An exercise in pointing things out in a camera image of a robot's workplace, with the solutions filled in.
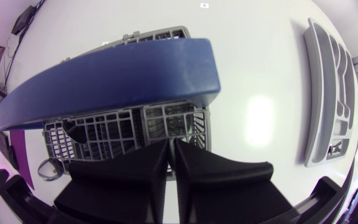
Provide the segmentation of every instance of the dishwasher basket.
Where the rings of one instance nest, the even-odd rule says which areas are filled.
[[[86,143],[69,137],[64,122],[84,128]],[[49,121],[43,134],[49,157],[59,159],[67,171],[70,161],[114,159],[166,138],[210,151],[209,126],[208,107],[182,101]]]

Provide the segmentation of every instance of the purple object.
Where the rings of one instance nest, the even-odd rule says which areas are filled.
[[[32,183],[29,162],[27,161],[27,153],[25,151],[25,138],[23,130],[12,130],[11,133],[11,145],[16,154],[17,163],[19,165],[19,174],[27,182],[27,184],[34,189]]]

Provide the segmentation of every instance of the gray plastic basket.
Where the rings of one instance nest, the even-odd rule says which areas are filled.
[[[137,31],[82,55],[119,45],[179,38],[190,38],[186,27],[177,26],[143,34]],[[69,137],[63,129],[64,122],[84,129],[87,142],[78,143]],[[60,160],[67,172],[70,161],[114,159],[166,138],[179,138],[210,151],[209,127],[208,107],[197,108],[192,103],[181,101],[47,121],[43,134],[49,157]],[[170,167],[167,175],[168,180],[175,179]]]

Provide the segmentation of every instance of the blue plastic handle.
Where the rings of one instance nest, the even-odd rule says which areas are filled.
[[[0,130],[166,101],[208,106],[221,87],[206,39],[156,40],[108,48],[56,65],[0,103]]]

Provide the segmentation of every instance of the white table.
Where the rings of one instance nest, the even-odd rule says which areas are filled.
[[[200,8],[201,2],[209,8]],[[272,182],[296,205],[323,176],[343,184],[358,138],[354,132],[340,161],[312,168],[303,165],[311,110],[303,38],[309,17],[343,44],[333,24],[311,1],[48,0],[24,37],[7,87],[12,91],[64,58],[124,34],[186,26],[192,38],[211,41],[221,81],[221,93],[210,106],[212,151],[235,161],[270,162]],[[358,121],[358,101],[356,105],[354,121]],[[25,132],[27,157],[35,196],[52,204],[70,177],[49,183],[38,177],[37,168],[47,158],[41,132]],[[167,184],[164,213],[164,222],[178,222],[175,182]]]

